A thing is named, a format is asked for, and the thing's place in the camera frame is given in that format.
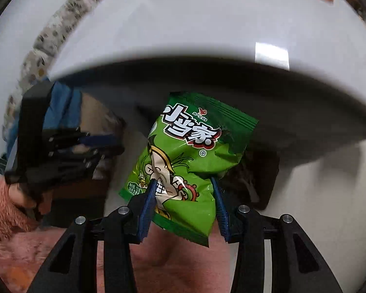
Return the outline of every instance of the cartoon character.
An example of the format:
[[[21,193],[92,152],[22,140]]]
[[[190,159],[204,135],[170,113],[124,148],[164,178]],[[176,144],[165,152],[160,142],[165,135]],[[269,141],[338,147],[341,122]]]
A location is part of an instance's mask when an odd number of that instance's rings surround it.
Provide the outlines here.
[[[148,139],[148,152],[151,157],[152,163],[143,163],[145,159],[141,161],[139,182],[145,182],[145,174],[150,176],[150,179],[157,180],[156,188],[156,201],[157,209],[162,216],[171,219],[170,215],[164,208],[164,203],[169,199],[174,200],[190,200],[195,201],[199,197],[199,193],[195,190],[196,185],[190,185],[181,176],[175,174],[174,168],[178,166],[188,165],[185,163],[187,160],[193,160],[192,157],[184,157],[183,153],[175,158],[173,161],[170,160],[169,156],[154,144],[154,136]],[[146,184],[141,184],[142,188],[146,188]]]

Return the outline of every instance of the wrinkled plastic packaging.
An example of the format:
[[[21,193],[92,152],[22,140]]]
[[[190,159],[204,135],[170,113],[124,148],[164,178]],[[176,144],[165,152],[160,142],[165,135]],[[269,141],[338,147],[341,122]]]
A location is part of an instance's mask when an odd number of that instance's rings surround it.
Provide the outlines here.
[[[154,123],[120,195],[129,200],[157,180],[160,227],[208,246],[215,219],[211,176],[239,163],[257,120],[198,93],[175,93]]]

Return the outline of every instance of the pink fleece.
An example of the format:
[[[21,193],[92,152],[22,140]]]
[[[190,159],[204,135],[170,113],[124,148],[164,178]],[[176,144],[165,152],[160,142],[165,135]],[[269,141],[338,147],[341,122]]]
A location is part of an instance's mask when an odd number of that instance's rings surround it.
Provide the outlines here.
[[[0,276],[13,293],[26,292],[63,229],[22,232],[0,241]],[[206,248],[152,224],[140,245],[131,245],[139,293],[228,292],[230,253],[217,224]],[[104,292],[103,247],[98,246],[98,293]]]
[[[38,226],[37,221],[28,218],[12,204],[8,188],[4,177],[0,177],[0,239],[8,239],[14,232],[32,231]]]

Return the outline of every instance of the red bird logo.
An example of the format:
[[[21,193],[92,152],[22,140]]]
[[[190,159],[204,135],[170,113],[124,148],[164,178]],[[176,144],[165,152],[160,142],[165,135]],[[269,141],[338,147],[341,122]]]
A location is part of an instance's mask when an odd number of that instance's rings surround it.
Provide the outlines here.
[[[205,114],[207,114],[207,110],[199,108],[199,113],[198,114],[199,115],[205,115]]]

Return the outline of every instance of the brand logo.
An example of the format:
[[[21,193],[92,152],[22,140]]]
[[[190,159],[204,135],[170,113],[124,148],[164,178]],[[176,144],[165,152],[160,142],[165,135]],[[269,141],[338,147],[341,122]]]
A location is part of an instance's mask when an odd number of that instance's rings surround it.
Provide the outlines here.
[[[175,139],[184,140],[188,145],[197,149],[213,149],[218,138],[221,136],[221,128],[212,128],[203,122],[198,122],[190,114],[186,113],[187,106],[175,104],[166,106],[162,116],[162,122],[167,124],[164,133]],[[207,119],[198,114],[203,121]]]
[[[207,110],[206,109],[202,109],[199,108],[199,112],[193,112],[192,115],[198,117],[199,119],[203,120],[203,121],[207,121],[207,118],[204,117],[204,115],[207,114]]]

